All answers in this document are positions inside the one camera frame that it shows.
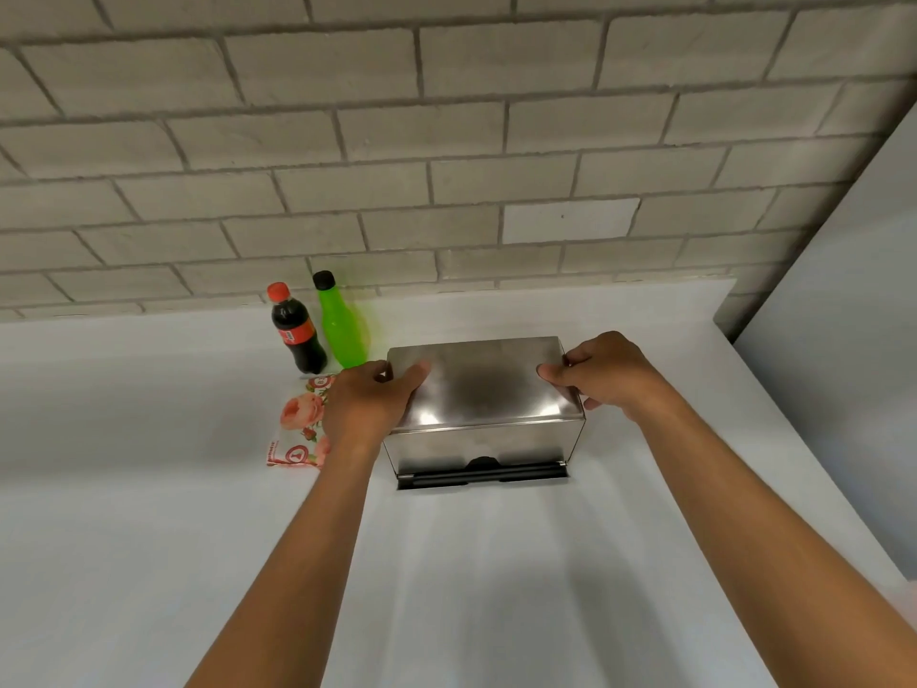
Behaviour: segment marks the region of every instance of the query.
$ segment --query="dark liquid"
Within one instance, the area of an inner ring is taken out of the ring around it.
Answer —
[[[274,327],[278,330],[292,331],[309,321],[309,311],[306,311],[305,304],[298,299],[290,299],[274,304],[270,312],[270,320],[273,321]],[[312,337],[296,345],[287,345],[292,352],[292,359],[296,367],[304,374],[319,374],[328,363],[328,356],[325,354],[325,348],[318,342],[318,336],[315,330],[312,331]]]

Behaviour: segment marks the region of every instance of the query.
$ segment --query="metal box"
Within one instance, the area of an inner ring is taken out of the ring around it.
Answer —
[[[535,373],[564,361],[556,337],[393,347],[388,359],[395,376],[432,364],[384,442],[399,490],[567,475],[586,419],[579,392]]]

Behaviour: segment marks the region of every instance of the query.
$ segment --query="hand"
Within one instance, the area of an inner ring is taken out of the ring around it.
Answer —
[[[379,359],[338,374],[328,391],[322,423],[332,452],[346,444],[375,459],[383,439],[405,414],[407,399],[430,373],[430,363],[422,361],[400,379],[378,381],[387,368],[388,362]]]
[[[573,386],[588,396],[583,407],[617,405],[625,415],[642,399],[671,390],[640,348],[617,331],[602,333],[567,352],[571,366],[538,366],[538,376],[557,386]]]

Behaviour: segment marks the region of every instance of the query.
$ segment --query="black bottle cap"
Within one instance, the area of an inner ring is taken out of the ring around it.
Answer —
[[[319,291],[330,290],[335,286],[335,276],[331,270],[319,270],[312,276],[312,282]]]

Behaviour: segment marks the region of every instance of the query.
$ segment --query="bottle label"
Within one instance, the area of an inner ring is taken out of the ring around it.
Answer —
[[[292,330],[280,330],[278,328],[277,332],[281,334],[283,342],[287,345],[299,345],[315,335],[315,326],[312,325],[312,319],[307,318],[305,323],[292,328]]]

